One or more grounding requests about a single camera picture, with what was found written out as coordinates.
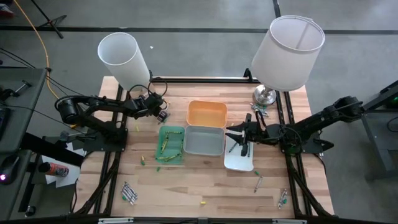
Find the orange bowl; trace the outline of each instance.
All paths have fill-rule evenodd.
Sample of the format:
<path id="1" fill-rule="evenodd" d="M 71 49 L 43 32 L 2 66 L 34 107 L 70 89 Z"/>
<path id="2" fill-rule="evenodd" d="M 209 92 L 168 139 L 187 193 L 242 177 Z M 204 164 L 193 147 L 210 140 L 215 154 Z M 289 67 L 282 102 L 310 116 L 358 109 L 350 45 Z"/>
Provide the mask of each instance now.
<path id="1" fill-rule="evenodd" d="M 224 103 L 193 100 L 189 103 L 187 122 L 190 125 L 223 128 L 227 107 Z"/>

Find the white lampshade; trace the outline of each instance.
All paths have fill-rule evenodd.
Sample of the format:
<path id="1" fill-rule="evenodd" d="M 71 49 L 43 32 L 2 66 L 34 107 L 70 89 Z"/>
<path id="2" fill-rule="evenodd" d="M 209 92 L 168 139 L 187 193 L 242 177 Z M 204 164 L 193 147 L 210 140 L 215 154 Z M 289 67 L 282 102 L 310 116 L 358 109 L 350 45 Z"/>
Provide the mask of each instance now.
<path id="1" fill-rule="evenodd" d="M 311 19 L 279 17 L 253 58 L 252 74 L 267 88 L 296 90 L 308 80 L 324 42 L 322 28 Z"/>
<path id="2" fill-rule="evenodd" d="M 147 65 L 137 41 L 130 34 L 107 35 L 98 45 L 98 57 L 125 90 L 137 84 L 148 85 Z"/>

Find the silver lamp base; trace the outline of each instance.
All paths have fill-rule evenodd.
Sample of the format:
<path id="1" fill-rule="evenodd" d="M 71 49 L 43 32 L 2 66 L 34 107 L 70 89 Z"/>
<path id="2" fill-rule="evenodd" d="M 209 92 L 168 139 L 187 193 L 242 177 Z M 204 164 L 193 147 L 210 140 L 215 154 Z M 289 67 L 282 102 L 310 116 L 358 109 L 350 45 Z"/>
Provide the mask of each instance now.
<path id="1" fill-rule="evenodd" d="M 255 103 L 262 106 L 271 105 L 276 100 L 276 92 L 264 85 L 259 85 L 254 90 L 253 100 Z"/>

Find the white paper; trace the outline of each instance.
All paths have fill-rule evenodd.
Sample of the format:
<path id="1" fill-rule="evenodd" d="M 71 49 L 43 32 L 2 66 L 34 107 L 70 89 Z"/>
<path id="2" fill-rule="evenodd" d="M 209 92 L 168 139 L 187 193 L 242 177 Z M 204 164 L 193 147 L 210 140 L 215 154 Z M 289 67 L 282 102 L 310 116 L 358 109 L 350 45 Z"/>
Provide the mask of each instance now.
<path id="1" fill-rule="evenodd" d="M 86 154 L 86 152 L 83 151 L 83 149 L 73 150 L 73 145 L 71 142 L 67 143 L 67 149 L 69 151 L 77 153 L 81 156 L 85 156 L 85 154 Z M 43 160 L 43 162 L 53 162 L 55 164 L 66 166 L 69 169 L 69 173 L 66 177 L 54 177 L 52 175 L 46 175 L 45 179 L 47 181 L 47 184 L 51 184 L 52 182 L 55 181 L 55 186 L 58 188 L 58 187 L 63 187 L 66 185 L 74 184 L 76 182 L 77 178 L 79 178 L 80 167 L 78 167 L 78 166 L 66 164 L 64 162 L 57 161 L 57 160 L 49 158 L 47 156 L 42 156 L 42 160 Z"/>

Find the concrete floor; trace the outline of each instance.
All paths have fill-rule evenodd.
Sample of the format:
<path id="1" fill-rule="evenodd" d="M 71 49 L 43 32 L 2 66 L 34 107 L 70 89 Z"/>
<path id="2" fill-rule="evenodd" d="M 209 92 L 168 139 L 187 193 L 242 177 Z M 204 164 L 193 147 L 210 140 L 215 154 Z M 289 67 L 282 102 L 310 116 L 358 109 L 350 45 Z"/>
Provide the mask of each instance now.
<path id="1" fill-rule="evenodd" d="M 64 26 L 95 27 L 219 27 L 268 28 L 274 18 L 271 0 L 37 0 L 50 17 L 67 14 Z M 43 18 L 30 1 L 20 0 L 35 24 Z M 282 14 L 311 17 L 324 29 L 398 29 L 393 0 L 279 0 Z M 7 24 L 26 22 L 17 11 Z M 102 77 L 110 75 L 96 55 L 108 33 L 41 32 L 49 52 L 51 76 L 86 95 L 97 94 Z M 264 34 L 132 33 L 154 75 L 241 77 L 251 63 Z M 339 97 L 357 96 L 365 102 L 397 80 L 397 35 L 328 35 L 307 86 L 313 113 Z M 0 31 L 0 47 L 37 67 L 45 58 L 33 32 Z M 17 65 L 0 55 L 5 65 Z M 36 109 L 59 119 L 54 97 L 44 88 Z M 29 131 L 55 135 L 61 124 L 35 114 Z M 394 222 L 398 220 L 397 180 L 366 182 L 364 175 L 377 169 L 377 161 L 360 121 L 337 123 L 322 138 L 335 143 L 325 153 L 328 184 L 335 213 L 343 218 Z M 43 186 L 32 204 L 36 217 L 68 212 L 73 187 L 55 190 Z"/>

